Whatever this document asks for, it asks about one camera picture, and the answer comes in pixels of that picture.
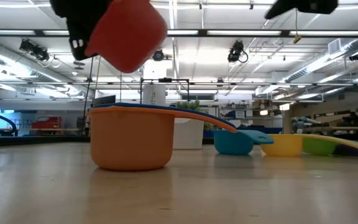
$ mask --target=metal frame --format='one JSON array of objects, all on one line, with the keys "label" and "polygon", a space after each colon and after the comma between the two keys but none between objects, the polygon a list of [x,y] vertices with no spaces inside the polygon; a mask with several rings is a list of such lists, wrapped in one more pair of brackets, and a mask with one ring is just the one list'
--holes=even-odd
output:
[{"label": "metal frame", "polygon": [[176,82],[175,84],[176,85],[181,85],[180,82],[187,82],[187,101],[190,101],[190,80],[187,78],[187,79],[184,79],[184,78],[180,78],[180,79],[172,79],[172,78],[160,78],[160,79],[144,79],[144,78],[141,78],[140,79],[140,103],[142,104],[142,99],[143,99],[143,96],[142,96],[142,92],[143,92],[143,82],[145,81],[150,81],[150,84],[151,85],[154,85],[155,83],[153,81],[158,81],[158,83],[161,84],[166,84],[166,83],[172,83],[172,82]]},{"label": "metal frame", "polygon": [[[238,34],[209,34],[208,31],[223,31],[233,32],[237,31]],[[20,34],[21,31],[33,31],[33,34]],[[56,32],[57,34],[47,34],[48,32]],[[170,34],[172,32],[183,32],[183,34]],[[269,34],[270,31],[277,31],[277,34]],[[291,31],[295,30],[268,30],[268,29],[171,29],[168,30],[168,37],[281,37],[281,38],[294,38]],[[355,32],[358,30],[298,30],[298,32]],[[0,29],[0,37],[69,37],[67,30],[54,30],[54,29]],[[304,34],[302,38],[358,38],[358,35],[314,35]]]},{"label": "metal frame", "polygon": [[[226,83],[214,83],[214,82],[190,82],[189,79],[172,79],[172,81],[185,81],[190,85],[200,86],[265,86],[265,85],[288,85],[288,86],[358,86],[358,83],[276,83],[276,82],[226,82]],[[139,82],[98,82],[97,85],[139,85],[143,84],[144,81],[158,81],[156,79],[143,79]],[[0,82],[5,85],[84,85],[83,82]],[[167,83],[167,82],[153,82],[154,85],[182,85],[179,82]],[[91,82],[91,86],[96,85],[96,82]]]}]

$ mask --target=ceiling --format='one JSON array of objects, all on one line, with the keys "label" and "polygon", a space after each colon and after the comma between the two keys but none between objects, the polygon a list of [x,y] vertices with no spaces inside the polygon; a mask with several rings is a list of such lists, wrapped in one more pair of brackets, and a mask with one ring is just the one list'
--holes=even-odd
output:
[{"label": "ceiling", "polygon": [[[170,26],[169,0],[151,1],[158,12]],[[254,10],[246,9],[250,1],[240,0],[202,0],[203,5],[217,6],[217,4],[244,4],[238,9],[204,8],[199,10],[194,7],[199,0],[177,0],[177,17],[171,29],[294,29],[296,13],[289,11],[277,18],[268,21],[264,19],[266,7],[273,0],[255,0]],[[340,6],[331,15],[298,14],[297,26],[299,29],[324,29],[324,30],[358,30],[358,1],[341,0]],[[48,1],[40,0],[2,0],[4,4],[48,4]],[[3,8],[0,7],[0,29],[66,29],[65,20],[57,17],[50,7],[38,8]],[[83,61],[84,70],[74,76],[73,61],[67,38],[56,37],[31,37],[35,43],[48,48],[48,52],[56,55],[62,64],[58,68],[48,68],[60,73],[74,81],[85,81],[90,74],[91,60]],[[249,61],[232,68],[227,62],[229,48],[236,40],[242,40],[249,47]],[[225,37],[176,37],[173,41],[167,38],[162,44],[165,54],[173,54],[173,44],[178,50],[178,78],[189,78],[195,82],[215,82],[218,78],[225,78],[230,82],[271,82],[273,72],[287,72],[306,63],[307,60],[327,50],[328,43],[334,39],[315,38],[302,39],[297,44],[293,39],[274,38],[225,38]],[[0,45],[20,53],[20,37],[0,37]],[[99,58],[95,58],[93,77],[98,73]],[[318,70],[318,73],[330,75],[338,70],[344,70],[343,61],[338,61],[330,67]],[[99,69],[99,77],[104,82],[117,82],[121,73],[102,59]],[[174,71],[169,69],[169,77],[174,76]],[[139,80],[140,73],[123,74],[125,82]],[[119,88],[118,86],[99,86],[100,88]],[[216,88],[216,86],[199,86],[200,88]],[[255,89],[255,86],[243,86],[238,90]]]}]

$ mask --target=pipe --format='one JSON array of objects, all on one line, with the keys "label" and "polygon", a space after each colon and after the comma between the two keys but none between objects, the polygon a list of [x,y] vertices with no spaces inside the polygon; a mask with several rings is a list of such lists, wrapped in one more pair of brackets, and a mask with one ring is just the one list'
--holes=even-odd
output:
[{"label": "pipe", "polygon": [[[20,56],[19,54],[10,51],[4,47],[0,46],[0,57],[5,58],[6,60],[13,60],[16,61],[17,59],[20,59],[22,56]],[[37,71],[39,74],[41,74],[41,76],[47,77],[53,81],[56,82],[56,85],[61,85],[59,82],[72,82],[73,80],[69,79],[68,77],[61,75],[57,72],[54,72],[53,70],[49,69],[49,68],[43,68],[41,65],[31,61],[30,59],[27,58],[22,58],[20,59],[17,64],[22,65],[24,68],[28,69],[28,70],[35,70]],[[78,86],[77,87],[79,90],[81,91],[86,91],[86,87],[84,86]],[[94,91],[91,90],[89,91],[90,95],[93,96],[94,95]]]},{"label": "pipe", "polygon": [[[34,83],[29,82],[0,82],[0,84],[5,85],[34,85]],[[83,85],[83,82],[43,82],[37,83],[38,85]],[[182,85],[182,83],[158,83],[154,82],[154,85]],[[273,83],[273,82],[226,82],[226,83],[211,83],[211,82],[191,82],[190,85],[193,86],[216,86],[216,85],[225,85],[225,86],[265,86],[265,85],[281,85],[282,83]],[[120,85],[120,82],[98,82],[98,85]],[[139,83],[134,82],[122,82],[122,85],[139,85]],[[356,84],[351,83],[284,83],[283,85],[288,86],[354,86]]]},{"label": "pipe", "polygon": [[344,53],[341,55],[338,55],[337,57],[330,58],[329,52],[325,52],[325,54],[319,55],[315,58],[312,58],[309,62],[305,63],[304,66],[301,68],[296,68],[288,73],[288,75],[282,80],[285,82],[292,82],[293,80],[296,80],[297,78],[303,77],[305,75],[308,75],[320,68],[323,68],[333,62],[336,61],[337,58],[346,56],[348,54],[354,53],[356,50],[358,50],[358,39],[348,43],[344,47]]}]

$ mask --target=measuring cup handle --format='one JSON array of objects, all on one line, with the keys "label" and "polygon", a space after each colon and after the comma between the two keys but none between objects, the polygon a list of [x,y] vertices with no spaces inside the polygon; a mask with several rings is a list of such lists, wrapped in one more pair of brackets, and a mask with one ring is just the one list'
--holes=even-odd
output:
[{"label": "measuring cup handle", "polygon": [[273,144],[273,139],[263,132],[253,130],[239,130],[239,132],[258,144]]},{"label": "measuring cup handle", "polygon": [[174,114],[176,118],[190,118],[190,119],[197,119],[200,121],[205,121],[211,124],[215,124],[216,126],[219,126],[220,128],[226,129],[232,133],[237,132],[237,129],[234,126],[231,126],[230,124],[225,122],[222,119],[214,118],[211,115],[204,114],[201,112],[185,112],[185,111],[175,111],[175,110],[167,110],[167,113]]}]

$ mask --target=table surface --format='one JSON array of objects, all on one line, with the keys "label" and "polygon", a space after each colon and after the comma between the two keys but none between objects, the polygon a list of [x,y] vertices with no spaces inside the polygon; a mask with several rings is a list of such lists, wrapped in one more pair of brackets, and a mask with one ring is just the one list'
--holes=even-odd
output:
[{"label": "table surface", "polygon": [[0,224],[358,223],[358,157],[206,146],[174,151],[164,169],[114,172],[97,168],[89,147],[1,147]]}]

